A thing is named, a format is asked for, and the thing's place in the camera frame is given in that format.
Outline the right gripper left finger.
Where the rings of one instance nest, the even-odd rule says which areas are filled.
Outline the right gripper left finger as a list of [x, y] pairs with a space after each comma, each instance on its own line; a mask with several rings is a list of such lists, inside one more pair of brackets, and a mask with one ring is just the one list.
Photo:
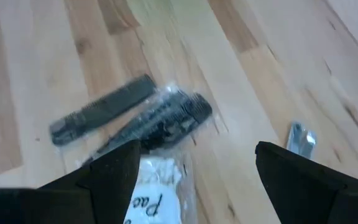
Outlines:
[[123, 223], [139, 173], [141, 143], [131, 140], [44, 186], [87, 193], [96, 223]]

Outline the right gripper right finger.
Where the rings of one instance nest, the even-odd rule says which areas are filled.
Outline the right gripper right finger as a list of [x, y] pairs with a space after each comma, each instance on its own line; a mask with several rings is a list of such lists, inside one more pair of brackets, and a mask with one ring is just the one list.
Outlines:
[[255, 154], [281, 223], [358, 223], [358, 179], [271, 142], [259, 142]]

